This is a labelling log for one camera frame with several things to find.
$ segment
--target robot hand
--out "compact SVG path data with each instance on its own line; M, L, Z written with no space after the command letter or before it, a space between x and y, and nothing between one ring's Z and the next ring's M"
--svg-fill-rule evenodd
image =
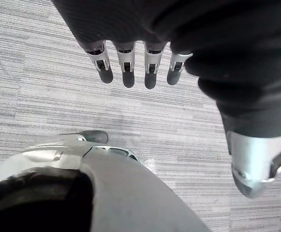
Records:
M117 49L126 87L134 84L134 42L144 41L150 89L171 42L167 81L175 84L185 63L216 100L245 196L259 196L281 172L281 0L53 3L105 83L113 79L105 40Z

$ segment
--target robotic finger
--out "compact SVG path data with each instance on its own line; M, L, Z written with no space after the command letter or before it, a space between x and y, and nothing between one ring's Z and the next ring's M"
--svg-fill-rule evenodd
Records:
M110 67L106 42L97 41L89 43L86 45L84 50L90 57L92 63L95 65L101 80L106 84L111 83L113 80L113 74Z
M116 43L119 64L122 69L123 84L126 88L134 86L134 66L135 66L135 42L130 43Z
M152 89L156 84L156 74L161 63L166 43L144 42L145 46L145 86Z

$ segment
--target gray carpet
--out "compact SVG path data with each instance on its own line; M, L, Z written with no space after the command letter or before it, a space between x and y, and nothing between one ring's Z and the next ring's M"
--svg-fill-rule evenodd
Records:
M281 176L259 199L240 194L215 103L185 71L177 85L166 82L169 46L153 90L140 42L131 89L111 43L108 51L114 81L106 85L51 2L0 1L0 163L49 135L105 130L214 232L281 232Z

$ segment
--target black fingertip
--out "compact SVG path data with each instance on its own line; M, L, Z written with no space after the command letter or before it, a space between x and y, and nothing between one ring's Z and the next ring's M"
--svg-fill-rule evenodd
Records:
M134 86L135 83L134 72L130 72L127 70L122 73L122 77L123 77L123 84L126 88L131 88Z
M145 86L147 89L153 89L156 84L156 74L150 72L145 74Z
M171 71L170 69L168 70L167 74L167 82L171 86L175 85L178 83L180 78L180 72L178 69L175 69L174 71Z
M99 75L100 75L101 80L106 84L111 83L113 80L113 74L112 74L111 67L109 67L108 70L106 70L105 68L101 68Z

